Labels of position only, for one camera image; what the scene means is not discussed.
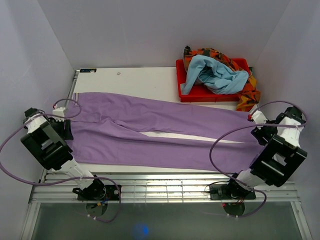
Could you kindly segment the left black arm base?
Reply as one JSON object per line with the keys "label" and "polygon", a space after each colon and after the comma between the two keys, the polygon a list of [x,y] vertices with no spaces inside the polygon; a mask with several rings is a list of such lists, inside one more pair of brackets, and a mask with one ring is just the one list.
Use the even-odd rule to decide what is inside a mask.
{"label": "left black arm base", "polygon": [[120,199],[120,195],[121,192],[123,190],[123,187],[121,184],[118,185],[118,189],[115,185],[111,185],[111,184],[106,184],[104,187],[104,191],[102,191],[102,193],[104,194],[104,197],[100,197],[100,198],[94,198],[93,196],[89,196],[89,197],[84,197],[80,194],[77,193],[77,197],[76,199],[78,201],[118,201]]}

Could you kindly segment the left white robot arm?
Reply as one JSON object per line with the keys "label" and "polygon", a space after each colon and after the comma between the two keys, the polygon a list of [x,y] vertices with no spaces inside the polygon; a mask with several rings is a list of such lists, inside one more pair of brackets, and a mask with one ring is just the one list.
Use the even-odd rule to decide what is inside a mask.
{"label": "left white robot arm", "polygon": [[93,201],[103,200],[107,190],[103,182],[90,171],[82,168],[72,156],[67,140],[73,140],[71,121],[48,117],[37,108],[24,112],[27,134],[20,141],[46,170],[55,170],[74,178],[77,187],[72,190],[80,198]]}

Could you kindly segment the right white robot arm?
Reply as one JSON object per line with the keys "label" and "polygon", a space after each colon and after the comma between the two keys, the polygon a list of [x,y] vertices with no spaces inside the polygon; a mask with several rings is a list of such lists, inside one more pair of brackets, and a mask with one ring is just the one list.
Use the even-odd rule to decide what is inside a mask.
{"label": "right white robot arm", "polygon": [[251,131],[263,149],[247,170],[234,173],[226,185],[226,194],[232,198],[246,198],[252,188],[266,184],[282,186],[307,158],[299,143],[305,124],[302,112],[295,106],[288,107],[275,120],[269,120],[260,110],[253,110],[248,120],[256,124],[282,125],[258,126]]}

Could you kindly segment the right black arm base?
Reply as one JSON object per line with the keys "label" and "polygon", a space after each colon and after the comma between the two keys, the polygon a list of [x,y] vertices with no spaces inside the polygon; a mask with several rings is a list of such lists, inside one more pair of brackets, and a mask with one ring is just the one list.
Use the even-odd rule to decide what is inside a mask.
{"label": "right black arm base", "polygon": [[204,190],[211,200],[255,200],[256,194],[246,189],[238,189],[229,184],[211,184]]}

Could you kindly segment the purple trousers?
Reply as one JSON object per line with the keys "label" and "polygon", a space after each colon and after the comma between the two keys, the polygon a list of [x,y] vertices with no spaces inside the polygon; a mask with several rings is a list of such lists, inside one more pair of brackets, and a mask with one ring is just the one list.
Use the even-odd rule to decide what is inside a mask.
{"label": "purple trousers", "polygon": [[104,92],[74,98],[68,145],[80,163],[231,173],[262,150],[245,112]]}

